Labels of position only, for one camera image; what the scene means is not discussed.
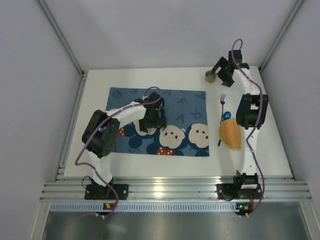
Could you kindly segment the small beige cup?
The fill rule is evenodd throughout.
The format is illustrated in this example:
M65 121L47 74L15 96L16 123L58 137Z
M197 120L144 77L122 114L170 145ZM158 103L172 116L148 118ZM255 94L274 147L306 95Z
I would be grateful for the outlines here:
M205 81L207 83L214 83L216 78L217 78L217 73L216 72L213 72L212 70L208 70L206 73L205 73Z

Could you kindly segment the blue bear placemat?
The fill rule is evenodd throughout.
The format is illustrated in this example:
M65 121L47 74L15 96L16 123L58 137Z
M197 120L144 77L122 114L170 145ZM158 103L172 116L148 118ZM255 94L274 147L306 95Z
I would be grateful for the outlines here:
M196 90L162 90L166 129L140 130L139 121L118 131L114 152L158 156L208 157L209 128L206 93Z

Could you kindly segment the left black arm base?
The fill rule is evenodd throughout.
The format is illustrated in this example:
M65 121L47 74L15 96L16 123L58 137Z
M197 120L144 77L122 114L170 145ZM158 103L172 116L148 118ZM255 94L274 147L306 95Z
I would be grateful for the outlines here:
M85 189L85 200L116 200L116 194L108 187L97 184L90 176L85 176L81 182ZM110 182L111 187L115 190L119 200L126 200L129 194L128 184L115 184Z

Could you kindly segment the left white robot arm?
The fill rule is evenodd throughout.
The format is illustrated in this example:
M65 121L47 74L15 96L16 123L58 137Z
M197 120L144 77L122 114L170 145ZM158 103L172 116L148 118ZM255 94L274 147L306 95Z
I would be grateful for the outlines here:
M113 176L107 156L116 147L119 130L137 122L143 133L166 127L165 100L157 92L133 100L131 103L109 111L96 110L82 135L84 147L75 160L75 165L89 166L93 170L93 183L110 187Z

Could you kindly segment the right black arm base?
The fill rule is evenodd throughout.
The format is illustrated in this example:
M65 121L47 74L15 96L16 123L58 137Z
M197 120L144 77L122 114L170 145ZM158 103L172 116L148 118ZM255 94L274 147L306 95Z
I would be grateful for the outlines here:
M216 185L217 197L219 200L257 200L261 198L262 188L258 184L257 188L238 188L232 183L221 183Z

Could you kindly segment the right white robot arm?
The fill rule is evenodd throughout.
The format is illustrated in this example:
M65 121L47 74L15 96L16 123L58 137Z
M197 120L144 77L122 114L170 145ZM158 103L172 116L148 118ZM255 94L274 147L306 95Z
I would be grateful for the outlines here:
M221 57L211 72L217 73L223 86L230 88L236 85L241 94L235 121L244 140L241 147L243 164L233 177L234 188L237 191L257 190L260 188L258 176L263 176L256 156L258 135L266 119L269 97L253 81L250 67L243 62L240 49L230 50L228 58Z

